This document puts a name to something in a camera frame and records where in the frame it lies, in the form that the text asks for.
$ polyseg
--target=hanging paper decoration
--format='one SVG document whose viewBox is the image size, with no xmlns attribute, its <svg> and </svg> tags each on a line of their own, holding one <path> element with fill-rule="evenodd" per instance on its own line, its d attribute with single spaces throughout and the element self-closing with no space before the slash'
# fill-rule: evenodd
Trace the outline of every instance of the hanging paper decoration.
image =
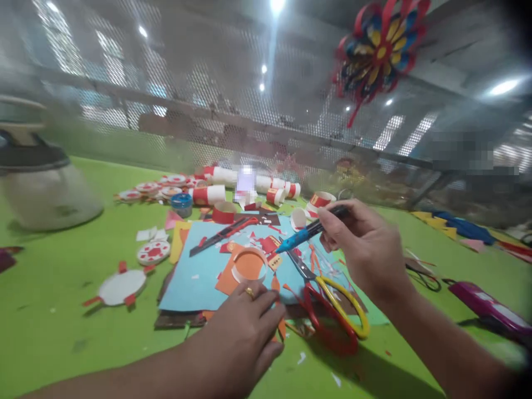
<svg viewBox="0 0 532 399">
<path fill-rule="evenodd" d="M 352 35 L 340 41 L 333 83 L 339 97 L 355 103 L 347 127 L 352 127 L 362 104 L 370 103 L 379 92 L 395 89 L 399 77 L 416 63 L 415 49 L 425 34 L 421 20 L 431 2 L 402 0 L 401 10 L 394 14 L 397 3 L 388 0 L 384 8 L 376 3 L 363 7 Z"/>
</svg>

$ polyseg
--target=yellow paper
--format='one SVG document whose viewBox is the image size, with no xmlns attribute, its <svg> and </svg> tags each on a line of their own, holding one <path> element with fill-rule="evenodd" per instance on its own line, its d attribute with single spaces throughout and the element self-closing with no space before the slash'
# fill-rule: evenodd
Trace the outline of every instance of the yellow paper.
<svg viewBox="0 0 532 399">
<path fill-rule="evenodd" d="M 181 242 L 181 235 L 179 230 L 190 230 L 192 223 L 189 222 L 176 222 L 176 226 L 173 228 L 172 249 L 170 250 L 170 263 L 175 264 L 181 256 L 184 242 Z"/>
<path fill-rule="evenodd" d="M 442 228 L 444 228 L 445 224 L 447 223 L 445 219 L 440 219 L 440 218 L 426 219 L 425 222 L 429 226 L 434 227 L 437 230 L 441 230 Z"/>
<path fill-rule="evenodd" d="M 442 232 L 450 239 L 456 241 L 456 228 L 455 227 L 444 227 L 442 228 Z"/>
<path fill-rule="evenodd" d="M 430 212 L 412 212 L 412 214 L 423 221 L 432 218 L 432 214 Z"/>
</svg>

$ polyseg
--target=scissors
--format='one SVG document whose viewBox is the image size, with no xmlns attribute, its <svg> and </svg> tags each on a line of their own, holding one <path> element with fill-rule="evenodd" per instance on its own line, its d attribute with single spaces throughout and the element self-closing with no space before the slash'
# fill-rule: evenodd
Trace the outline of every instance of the scissors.
<svg viewBox="0 0 532 399">
<path fill-rule="evenodd" d="M 311 272 L 309 268 L 305 265 L 305 263 L 295 254 L 293 249 L 287 251 L 287 253 L 292 262 L 294 262 L 296 269 L 299 271 L 299 274 L 301 274 L 301 276 L 305 280 L 305 287 L 303 289 L 304 302 L 301 301 L 299 297 L 297 297 L 297 295 L 296 298 L 298 299 L 300 305 L 308 312 L 309 319 L 315 330 L 319 332 L 321 336 L 323 336 L 325 343 L 333 351 L 339 354 L 354 354 L 358 348 L 358 340 L 356 336 L 358 336 L 360 339 L 366 339 L 370 332 L 370 325 L 367 321 L 366 314 L 364 313 L 362 307 L 355 299 L 355 297 L 352 296 L 349 291 L 343 286 L 327 277 L 318 276 Z M 311 281 L 315 281 L 319 285 L 319 287 L 321 287 L 322 291 L 328 298 L 328 301 L 318 291 L 316 291 L 314 287 L 312 287 L 312 285 L 310 284 Z M 347 313 L 345 313 L 341 305 L 334 297 L 329 287 L 332 287 L 344 294 L 345 297 L 349 300 L 349 302 L 355 307 L 360 317 L 360 321 L 362 322 L 362 329 L 360 329 L 351 321 Z M 312 305 L 312 296 L 317 299 L 324 306 L 327 313 L 340 324 L 344 332 L 349 337 L 349 347 L 346 347 L 345 345 L 342 345 L 340 342 L 338 342 L 338 340 L 335 339 L 332 335 L 331 331 L 326 330 L 320 324 L 318 318 L 316 317 L 316 314 L 314 313 L 314 308 Z"/>
</svg>

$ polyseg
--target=gold ring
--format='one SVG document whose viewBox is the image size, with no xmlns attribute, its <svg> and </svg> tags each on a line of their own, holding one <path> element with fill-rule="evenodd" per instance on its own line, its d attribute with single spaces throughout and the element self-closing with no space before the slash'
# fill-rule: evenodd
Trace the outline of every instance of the gold ring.
<svg viewBox="0 0 532 399">
<path fill-rule="evenodd" d="M 251 300 L 255 300 L 255 293 L 253 292 L 253 290 L 250 287 L 246 288 L 245 292 L 246 292 L 246 294 L 248 294 L 251 297 Z"/>
</svg>

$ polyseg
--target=person's left hand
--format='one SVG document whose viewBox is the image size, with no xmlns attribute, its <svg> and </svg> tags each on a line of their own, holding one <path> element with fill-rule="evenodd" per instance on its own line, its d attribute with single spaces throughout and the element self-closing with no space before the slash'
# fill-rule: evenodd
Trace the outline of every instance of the person's left hand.
<svg viewBox="0 0 532 399">
<path fill-rule="evenodd" d="M 255 299 L 245 291 L 250 287 Z M 190 364 L 201 370 L 198 397 L 243 398 L 283 351 L 284 345 L 271 342 L 284 317 L 284 305 L 272 305 L 277 291 L 268 291 L 257 282 L 240 284 L 220 306 L 212 319 L 186 341 Z"/>
</svg>

